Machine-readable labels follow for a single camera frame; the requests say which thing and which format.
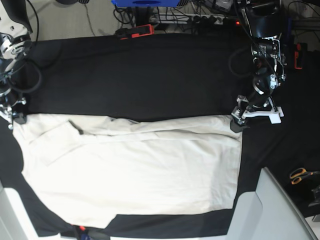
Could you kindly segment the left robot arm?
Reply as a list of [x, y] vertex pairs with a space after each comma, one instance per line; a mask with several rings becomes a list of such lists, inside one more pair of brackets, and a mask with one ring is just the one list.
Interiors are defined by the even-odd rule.
[[244, 32], [251, 40], [250, 51], [254, 69], [252, 93], [239, 95], [231, 112], [230, 129], [240, 133], [255, 117], [267, 117], [280, 124], [283, 110], [272, 98], [273, 92], [285, 80], [286, 57], [281, 44], [283, 12], [279, 0], [235, 0], [235, 13]]

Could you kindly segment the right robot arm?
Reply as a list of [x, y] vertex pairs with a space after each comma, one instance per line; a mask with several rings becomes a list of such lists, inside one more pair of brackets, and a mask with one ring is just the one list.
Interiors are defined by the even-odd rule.
[[[43, 81], [40, 67], [28, 54], [38, 43], [31, 39], [31, 27], [27, 4], [32, 8], [36, 22], [39, 23], [37, 11], [29, 0], [2, 0], [0, 2], [0, 117], [8, 123], [8, 129], [14, 128], [14, 123], [23, 125], [27, 117], [19, 111], [17, 105], [26, 105], [25, 94], [36, 91]], [[31, 64], [38, 74], [36, 84], [29, 88], [19, 87], [12, 81], [12, 76], [18, 73], [26, 64]]]

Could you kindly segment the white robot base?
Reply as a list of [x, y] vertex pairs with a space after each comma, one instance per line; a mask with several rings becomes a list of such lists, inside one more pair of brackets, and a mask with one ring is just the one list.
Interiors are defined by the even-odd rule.
[[60, 240], [59, 234], [39, 237], [18, 192], [0, 187], [0, 238], [2, 240]]
[[227, 240], [316, 240], [305, 217], [267, 167], [236, 203]]

